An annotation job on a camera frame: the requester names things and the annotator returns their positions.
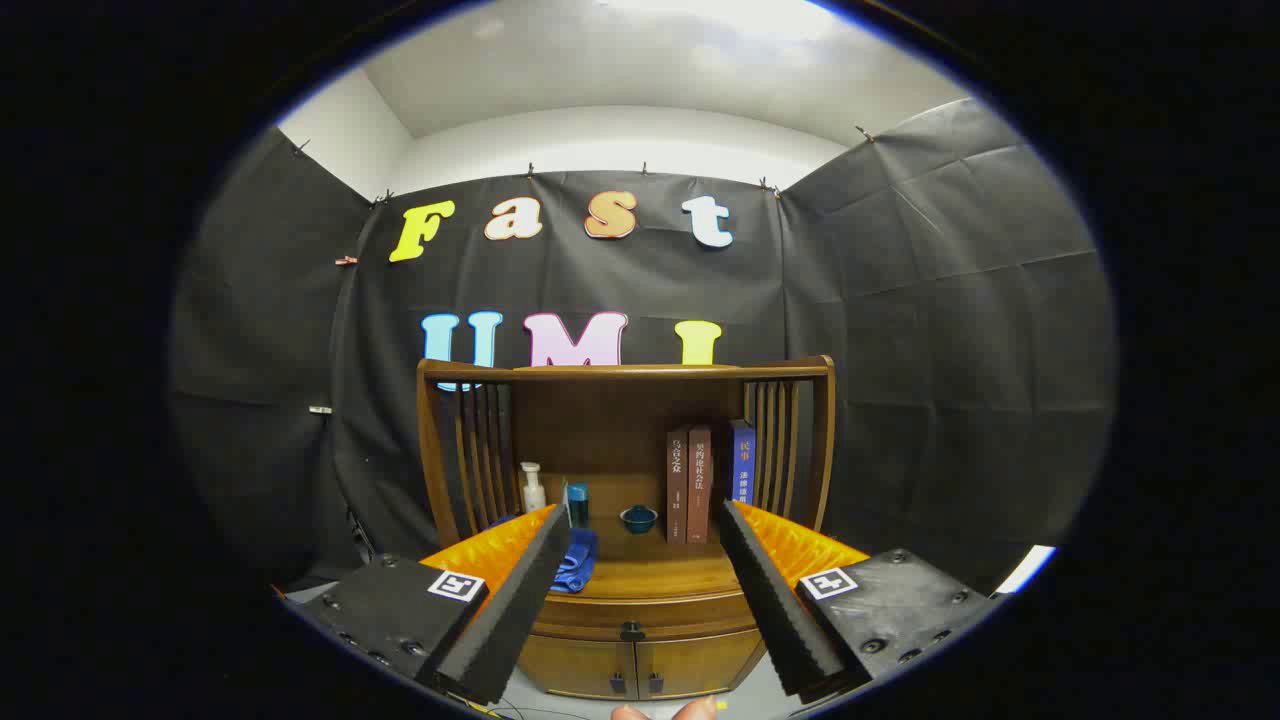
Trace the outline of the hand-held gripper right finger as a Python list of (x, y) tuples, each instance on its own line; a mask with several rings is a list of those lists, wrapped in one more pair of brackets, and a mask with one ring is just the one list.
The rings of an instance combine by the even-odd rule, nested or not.
[(718, 523), (780, 684), (805, 703), (922, 664), (998, 607), (910, 550), (864, 553), (735, 500)]

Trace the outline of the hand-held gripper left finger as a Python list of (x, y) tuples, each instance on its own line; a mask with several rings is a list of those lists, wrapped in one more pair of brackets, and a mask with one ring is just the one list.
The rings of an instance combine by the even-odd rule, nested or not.
[(374, 667), (490, 705), (506, 692), (568, 546), (567, 509), (552, 505), (430, 557), (376, 556), (285, 606)]

